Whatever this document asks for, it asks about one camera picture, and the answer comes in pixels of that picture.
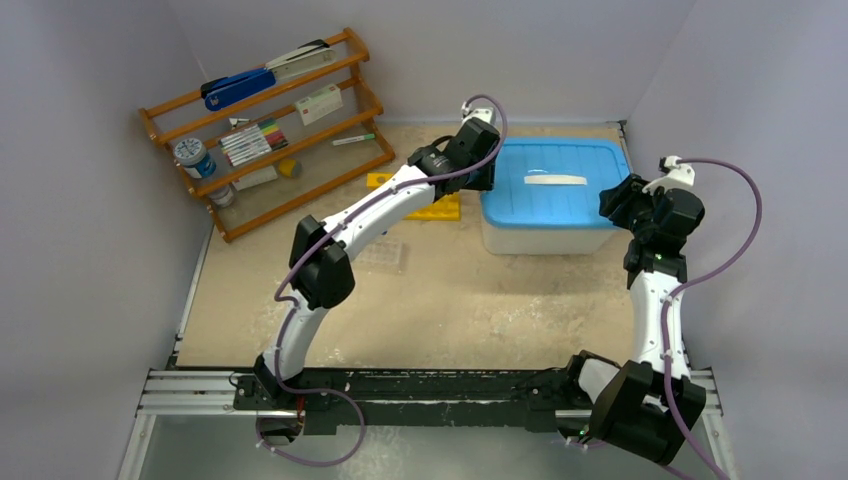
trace label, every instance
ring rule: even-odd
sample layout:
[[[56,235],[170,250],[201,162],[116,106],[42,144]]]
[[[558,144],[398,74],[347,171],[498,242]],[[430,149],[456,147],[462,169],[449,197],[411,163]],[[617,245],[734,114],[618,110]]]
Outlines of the label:
[[[194,165],[182,165],[183,169],[185,169],[186,173],[188,173],[190,177],[198,179],[206,178],[215,173],[216,166],[217,165],[215,165],[215,161],[209,157],[208,153]]]

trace beige surface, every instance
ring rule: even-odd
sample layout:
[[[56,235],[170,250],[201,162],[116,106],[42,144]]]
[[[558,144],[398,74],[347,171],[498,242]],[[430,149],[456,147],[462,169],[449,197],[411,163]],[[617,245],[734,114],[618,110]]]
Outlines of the beige surface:
[[[380,170],[396,170],[416,147],[455,129],[382,127],[398,159]],[[509,133],[618,142],[617,132],[606,128],[516,127]],[[355,148],[369,148],[363,143]],[[330,168],[328,158],[337,155],[328,153],[342,151],[314,150],[299,157],[307,172],[318,162]],[[252,365],[286,308],[271,297],[288,271],[297,221],[336,213],[366,193],[362,177],[231,245],[213,235],[178,364]],[[460,222],[403,221],[391,229],[387,238],[404,245],[400,273],[354,262],[356,289],[327,315],[307,365],[544,368],[565,365],[584,348],[626,359],[632,338],[621,268],[626,232],[591,256],[496,256],[483,248],[478,194],[463,192],[462,208]]]

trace marker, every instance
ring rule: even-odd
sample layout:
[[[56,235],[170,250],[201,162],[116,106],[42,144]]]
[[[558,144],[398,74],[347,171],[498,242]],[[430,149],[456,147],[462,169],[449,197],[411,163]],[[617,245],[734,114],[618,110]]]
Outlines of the marker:
[[[355,142],[361,142],[363,140],[372,140],[372,139],[374,139],[374,136],[375,135],[373,133],[369,133],[369,134],[366,134],[366,135],[359,135],[357,137],[341,138],[339,140],[333,140],[333,146],[338,147],[339,145],[344,145],[346,143],[355,143]]]
[[[270,148],[268,148],[266,150],[255,150],[255,151],[245,152],[245,153],[239,154],[239,156],[237,156],[235,158],[230,157],[230,164],[234,167],[237,167],[237,166],[241,165],[242,163],[250,162],[250,161],[257,159],[257,158],[265,155],[266,153],[270,153],[270,152],[271,152]]]
[[[271,147],[267,144],[262,147],[249,148],[245,150],[240,150],[238,152],[230,152],[227,153],[227,158],[230,159],[230,163],[236,164],[240,161],[245,160],[246,158],[254,158],[261,155],[265,155],[266,153],[271,151]]]
[[[233,145],[238,145],[240,143],[247,143],[250,140],[256,140],[258,138],[263,137],[262,132],[259,130],[245,130],[240,132],[239,135],[230,135],[229,137],[225,137],[221,139],[221,145],[224,147],[231,147]]]
[[[230,143],[230,144],[221,145],[221,148],[223,148],[224,150],[227,150],[227,151],[235,151],[235,150],[238,150],[239,148],[243,148],[245,146],[254,145],[254,144],[260,144],[261,145],[261,144],[264,144],[264,143],[266,143],[265,137],[257,134],[256,136],[245,137],[245,138],[242,138],[242,139],[235,141],[233,143]]]

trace colored marker set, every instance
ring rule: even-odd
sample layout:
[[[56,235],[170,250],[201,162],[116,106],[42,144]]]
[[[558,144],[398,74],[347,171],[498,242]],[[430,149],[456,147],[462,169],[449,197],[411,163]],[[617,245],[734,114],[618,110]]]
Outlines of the colored marker set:
[[[289,144],[273,118],[266,118],[218,141],[230,165],[237,167]]]

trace plastic container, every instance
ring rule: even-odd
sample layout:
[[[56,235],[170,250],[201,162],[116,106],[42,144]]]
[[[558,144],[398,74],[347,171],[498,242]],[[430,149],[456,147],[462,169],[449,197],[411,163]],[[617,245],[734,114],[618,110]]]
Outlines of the plastic container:
[[[186,138],[174,147],[174,157],[192,178],[208,178],[215,173],[215,161],[197,138]]]
[[[621,147],[608,140],[508,138],[494,187],[481,196],[483,244],[494,254],[593,253],[615,231],[598,213],[598,194],[629,174]],[[573,175],[586,184],[525,183],[538,175]]]
[[[403,273],[403,250],[400,240],[383,237],[366,245],[353,264],[368,271]]]

